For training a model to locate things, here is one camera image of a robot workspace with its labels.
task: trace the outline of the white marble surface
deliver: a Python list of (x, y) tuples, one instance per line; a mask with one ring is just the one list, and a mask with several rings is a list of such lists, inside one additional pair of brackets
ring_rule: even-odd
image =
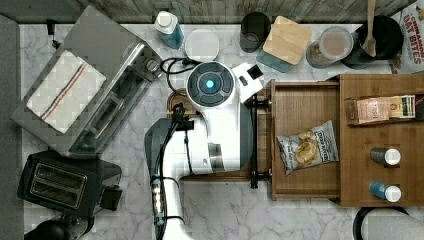
[[(183, 50), (164, 47), (151, 25), (124, 25), (139, 35), (164, 59), (183, 56)], [(314, 38), (326, 26), (313, 26)], [(255, 63), (255, 53), (241, 52), (238, 26), (182, 26), (185, 34), (195, 28), (208, 28), (217, 33), (221, 51), (218, 61), (228, 66), (242, 62)], [(353, 30), (355, 25), (347, 25)], [(21, 25), (22, 96), (54, 52), (48, 41), (45, 25)], [(58, 25), (56, 40), (61, 41), (70, 25)], [(312, 69), (303, 58), (298, 68), (281, 74), (260, 65), (265, 72), (262, 81), (325, 80), (340, 72), (358, 72), (336, 64), (326, 70)], [(384, 63), (378, 63), (361, 72), (387, 72)], [(177, 88), (183, 87), (184, 76), (173, 78)], [(125, 124), (110, 143), (102, 159), (121, 166), (123, 178), (120, 186), (123, 198), (116, 212), (101, 211), (96, 215), (93, 230), (82, 239), (154, 239), (151, 213), (151, 193), (148, 170), (144, 160), (144, 133), (160, 117), (165, 116), (166, 99), (170, 91), (166, 81), (155, 82), (135, 107)], [(29, 154), (46, 150), (47, 146), (23, 131), (24, 163)], [(271, 201), (271, 187), (259, 183), (251, 190), (248, 182), (188, 182), (181, 184), (181, 197), (185, 221), (195, 239), (352, 239), (352, 222), (358, 209), (341, 208), (326, 199), (284, 199)], [(424, 218), (424, 210), (411, 208), (413, 215)], [(54, 215), (54, 211), (25, 202), (25, 232)]]

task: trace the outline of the wooden lid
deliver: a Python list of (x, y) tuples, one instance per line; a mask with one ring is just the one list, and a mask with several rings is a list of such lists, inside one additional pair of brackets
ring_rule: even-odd
[(263, 50), (281, 60), (296, 65), (312, 37), (312, 30), (285, 17), (277, 17)]

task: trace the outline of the blue bottle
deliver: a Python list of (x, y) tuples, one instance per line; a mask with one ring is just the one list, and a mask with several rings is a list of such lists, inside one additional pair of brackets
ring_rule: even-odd
[(387, 200), (389, 202), (399, 201), (402, 193), (396, 186), (391, 186), (382, 182), (373, 182), (370, 185), (370, 191), (375, 196)]
[(165, 11), (159, 12), (154, 26), (166, 45), (177, 50), (181, 47), (184, 35), (178, 24), (178, 18), (174, 14)]

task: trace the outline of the chip bag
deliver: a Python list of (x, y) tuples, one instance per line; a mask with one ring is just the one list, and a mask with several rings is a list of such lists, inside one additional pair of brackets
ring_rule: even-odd
[(339, 161), (333, 124), (328, 121), (309, 131), (277, 137), (286, 175), (294, 170)]

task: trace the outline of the wooden wall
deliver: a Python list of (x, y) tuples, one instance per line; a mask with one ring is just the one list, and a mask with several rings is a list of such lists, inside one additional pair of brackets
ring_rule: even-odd
[[(83, 10), (93, 4), (121, 23), (152, 23), (161, 10), (180, 23), (240, 23), (244, 15), (260, 11), (296, 22), (357, 23), (366, 20), (367, 0), (67, 0)], [(414, 0), (378, 0), (376, 14), (390, 16)]]

